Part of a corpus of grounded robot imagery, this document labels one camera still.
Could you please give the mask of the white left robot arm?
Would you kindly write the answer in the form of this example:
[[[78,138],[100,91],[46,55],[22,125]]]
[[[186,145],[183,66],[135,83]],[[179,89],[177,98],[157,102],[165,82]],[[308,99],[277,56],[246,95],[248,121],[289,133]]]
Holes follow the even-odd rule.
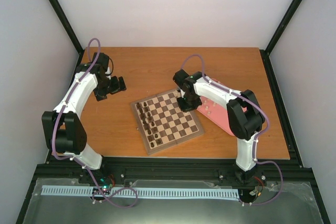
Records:
[[[96,52],[91,62],[81,63],[62,101],[41,117],[46,145],[53,156],[58,160],[68,158],[82,168],[91,169],[91,178],[100,184],[108,180],[109,170],[101,165],[102,155],[88,144],[80,118],[91,94],[102,101],[109,94],[127,89],[122,77],[112,75],[111,62],[108,55]]]

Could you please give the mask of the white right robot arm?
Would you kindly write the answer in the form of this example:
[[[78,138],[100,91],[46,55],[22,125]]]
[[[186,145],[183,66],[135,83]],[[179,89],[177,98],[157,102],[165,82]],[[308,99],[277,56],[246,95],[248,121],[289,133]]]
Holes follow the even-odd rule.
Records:
[[[236,165],[245,172],[254,168],[254,142],[257,141],[257,134],[261,132],[266,117],[260,111],[254,93],[250,90],[241,92],[229,89],[201,72],[189,75],[183,69],[174,74],[173,81],[181,92],[177,99],[181,111],[196,110],[202,105],[201,97],[212,100],[226,110],[230,130],[237,137]]]

